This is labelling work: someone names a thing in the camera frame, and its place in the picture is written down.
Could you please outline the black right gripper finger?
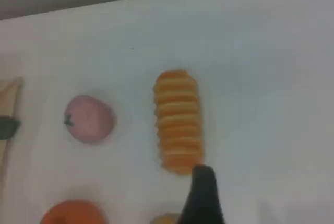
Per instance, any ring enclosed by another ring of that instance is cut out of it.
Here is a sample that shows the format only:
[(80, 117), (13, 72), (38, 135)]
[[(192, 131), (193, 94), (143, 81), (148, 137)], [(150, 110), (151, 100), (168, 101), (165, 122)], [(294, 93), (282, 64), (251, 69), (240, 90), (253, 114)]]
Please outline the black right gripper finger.
[(212, 167), (196, 165), (190, 191), (180, 214), (180, 223), (224, 224), (217, 179)]

